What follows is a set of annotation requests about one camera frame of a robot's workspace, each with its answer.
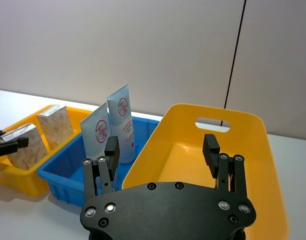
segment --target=cream tube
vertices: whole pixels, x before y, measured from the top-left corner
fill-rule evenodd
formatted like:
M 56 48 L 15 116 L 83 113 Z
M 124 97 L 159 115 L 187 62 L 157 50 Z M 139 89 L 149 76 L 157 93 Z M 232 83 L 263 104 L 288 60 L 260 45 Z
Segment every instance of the cream tube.
M 87 158 L 96 160 L 104 156 L 104 149 L 109 135 L 107 104 L 104 103 L 84 120 L 81 129 Z
M 112 136 L 118 136 L 119 162 L 128 164 L 135 159 L 135 139 L 131 106 L 129 103 L 128 85 L 122 86 L 107 99 Z

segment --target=yellow bin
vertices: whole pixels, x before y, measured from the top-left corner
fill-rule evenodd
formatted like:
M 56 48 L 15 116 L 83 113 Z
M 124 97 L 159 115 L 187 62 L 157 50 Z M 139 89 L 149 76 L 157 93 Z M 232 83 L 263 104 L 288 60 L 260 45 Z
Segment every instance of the yellow bin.
M 39 110 L 38 112 L 28 116 L 27 118 L 17 122 L 16 124 L 4 129 L 5 132 L 9 132 L 24 124 L 32 123 L 36 125 L 39 133 L 42 135 L 42 139 L 46 146 L 48 154 L 29 170 L 22 170 L 20 168 L 12 166 L 7 156 L 0 157 L 0 184 L 10 186 L 11 188 L 15 188 L 20 192 L 26 193 L 34 197 L 41 196 L 48 191 L 47 182 L 37 176 L 37 169 L 81 132 L 80 121 L 91 113 L 91 111 L 67 107 L 68 115 L 71 120 L 74 133 L 70 135 L 70 137 L 67 138 L 64 142 L 58 145 L 55 149 L 51 150 L 47 144 L 43 130 L 37 119 L 37 114 L 43 112 L 50 106 L 47 106 Z
M 227 121 L 230 129 L 223 133 L 200 129 L 195 125 L 200 117 Z M 221 152 L 245 157 L 247 196 L 257 214 L 255 223 L 245 229 L 246 238 L 286 239 L 286 214 L 266 130 L 252 114 L 190 104 L 172 106 L 128 172 L 123 188 L 158 181 L 214 187 L 202 153 L 206 133 L 215 134 Z

